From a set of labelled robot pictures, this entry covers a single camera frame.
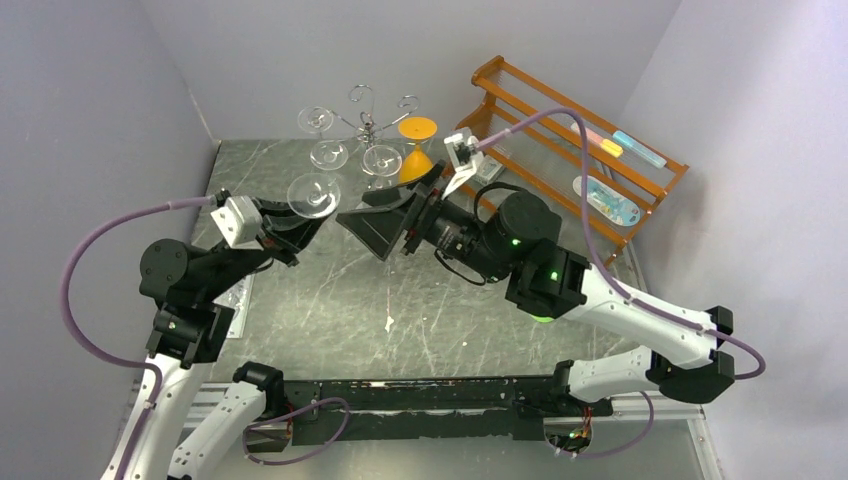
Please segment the clear glass front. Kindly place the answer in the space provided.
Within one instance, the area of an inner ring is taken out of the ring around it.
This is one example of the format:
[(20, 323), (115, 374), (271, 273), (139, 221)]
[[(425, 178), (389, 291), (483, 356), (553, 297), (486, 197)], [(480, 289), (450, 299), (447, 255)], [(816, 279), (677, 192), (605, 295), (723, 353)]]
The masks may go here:
[(361, 169), (368, 176), (367, 188), (380, 190), (396, 184), (403, 158), (393, 147), (374, 145), (363, 154)]

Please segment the orange plastic goblet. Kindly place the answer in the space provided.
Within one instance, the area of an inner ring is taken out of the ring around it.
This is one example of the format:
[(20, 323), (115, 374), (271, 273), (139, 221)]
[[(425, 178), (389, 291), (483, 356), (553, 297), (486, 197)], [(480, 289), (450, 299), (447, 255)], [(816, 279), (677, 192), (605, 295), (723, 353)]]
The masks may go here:
[(419, 179), (433, 167), (433, 162), (424, 152), (422, 145), (435, 136), (438, 126), (430, 118), (412, 116), (398, 124), (398, 131), (402, 137), (412, 142), (412, 150), (404, 158), (398, 172), (398, 183), (406, 184)]

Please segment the clear wine glass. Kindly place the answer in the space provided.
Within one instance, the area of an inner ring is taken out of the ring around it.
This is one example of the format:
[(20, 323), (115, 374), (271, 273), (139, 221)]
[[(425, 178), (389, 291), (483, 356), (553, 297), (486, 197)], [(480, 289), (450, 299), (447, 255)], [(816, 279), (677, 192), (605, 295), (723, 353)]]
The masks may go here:
[(321, 106), (309, 106), (303, 108), (297, 117), (299, 128), (310, 135), (322, 137), (328, 131), (335, 119), (335, 114)]

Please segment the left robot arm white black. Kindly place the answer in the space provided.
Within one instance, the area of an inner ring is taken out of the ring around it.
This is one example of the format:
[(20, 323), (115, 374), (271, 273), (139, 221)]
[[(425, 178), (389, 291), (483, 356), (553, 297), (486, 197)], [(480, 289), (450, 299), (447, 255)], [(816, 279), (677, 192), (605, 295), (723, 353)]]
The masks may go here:
[(325, 218), (302, 216), (292, 203), (227, 191), (183, 203), (212, 206), (223, 239), (208, 249), (162, 239), (142, 255), (139, 292), (157, 310), (147, 357), (139, 364), (145, 370), (141, 388), (106, 479), (200, 479), (251, 427), (287, 421), (298, 412), (288, 399), (283, 372), (248, 362), (237, 368), (213, 411), (188, 438), (181, 437), (236, 317), (219, 298), (269, 262), (297, 265), (298, 253)]

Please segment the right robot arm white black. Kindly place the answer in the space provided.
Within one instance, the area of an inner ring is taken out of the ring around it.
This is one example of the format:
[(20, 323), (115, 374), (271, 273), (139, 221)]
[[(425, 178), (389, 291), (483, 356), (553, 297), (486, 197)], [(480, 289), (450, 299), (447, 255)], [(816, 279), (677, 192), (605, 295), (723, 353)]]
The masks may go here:
[(495, 213), (481, 219), (444, 197), (442, 167), (392, 188), (366, 193), (361, 208), (338, 223), (379, 259), (395, 247), (422, 243), (438, 261), (457, 261), (478, 286), (505, 281), (505, 297), (540, 319), (594, 325), (636, 342), (628, 352), (556, 366), (549, 399), (561, 414), (618, 394), (656, 390), (684, 403), (706, 404), (735, 380), (722, 350), (733, 327), (721, 306), (679, 307), (610, 278), (586, 257), (561, 247), (561, 217), (535, 194), (509, 186)]

